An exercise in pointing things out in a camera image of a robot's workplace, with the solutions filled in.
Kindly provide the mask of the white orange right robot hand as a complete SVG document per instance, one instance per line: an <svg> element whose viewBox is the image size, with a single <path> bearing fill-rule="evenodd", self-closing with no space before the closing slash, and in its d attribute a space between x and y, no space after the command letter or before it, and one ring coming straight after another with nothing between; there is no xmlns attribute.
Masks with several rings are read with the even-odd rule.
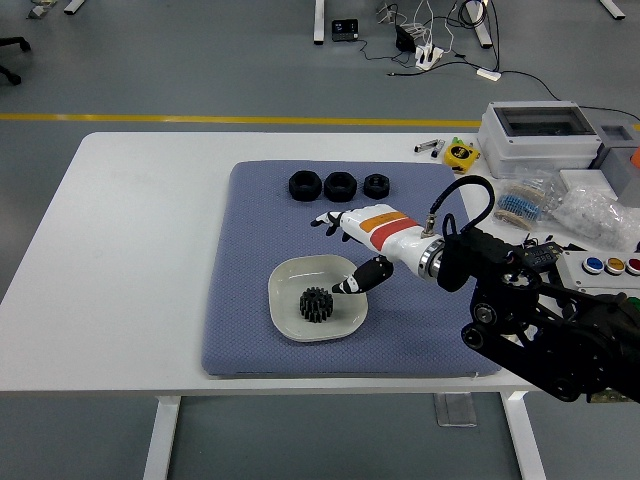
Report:
<svg viewBox="0 0 640 480"><path fill-rule="evenodd" d="M443 237L426 233L422 225L389 205L330 211L311 222L312 226L322 224L328 226L328 235L341 229L344 241L352 239L375 253L373 259L332 286L335 294L360 294L375 288L391 277L398 261L422 279L438 276Z"/></svg>

